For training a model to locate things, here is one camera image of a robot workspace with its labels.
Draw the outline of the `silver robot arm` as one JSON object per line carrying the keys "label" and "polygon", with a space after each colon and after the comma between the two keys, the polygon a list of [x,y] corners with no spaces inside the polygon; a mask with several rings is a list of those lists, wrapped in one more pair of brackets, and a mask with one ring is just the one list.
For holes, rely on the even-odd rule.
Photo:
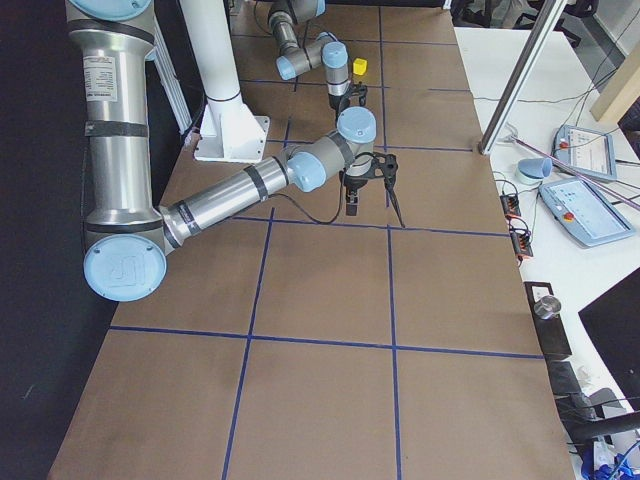
{"label": "silver robot arm", "polygon": [[184,241],[266,201],[288,185],[304,192],[331,177],[361,177],[370,164],[376,120],[352,106],[348,54],[323,33],[298,44],[295,27],[323,14],[322,1],[276,1],[268,24],[283,79],[323,67],[336,113],[335,129],[309,146],[265,157],[269,121],[244,103],[224,5],[184,1],[181,10],[204,89],[201,159],[239,162],[242,169],[169,207],[152,202],[145,63],[162,45],[150,1],[70,1],[70,38],[83,54],[93,164],[94,210],[85,224],[84,275],[99,295],[119,302],[153,293],[165,277],[167,255]]}
{"label": "silver robot arm", "polygon": [[321,16],[326,2],[274,1],[268,13],[268,25],[279,48],[276,67],[283,80],[291,80],[322,65],[328,98],[335,116],[349,106],[351,80],[346,45],[335,35],[321,32],[315,41],[301,46],[294,32],[296,25]]}

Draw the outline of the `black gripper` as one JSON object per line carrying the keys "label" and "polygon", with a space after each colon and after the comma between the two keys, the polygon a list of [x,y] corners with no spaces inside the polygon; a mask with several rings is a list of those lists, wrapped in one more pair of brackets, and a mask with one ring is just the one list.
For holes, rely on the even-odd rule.
{"label": "black gripper", "polygon": [[345,215],[356,216],[359,205],[359,196],[357,191],[367,184],[367,179],[363,176],[351,176],[344,173],[342,175],[342,183],[346,188]]}
{"label": "black gripper", "polygon": [[350,95],[329,95],[329,105],[333,109],[335,117],[338,118],[346,108],[350,107]]}

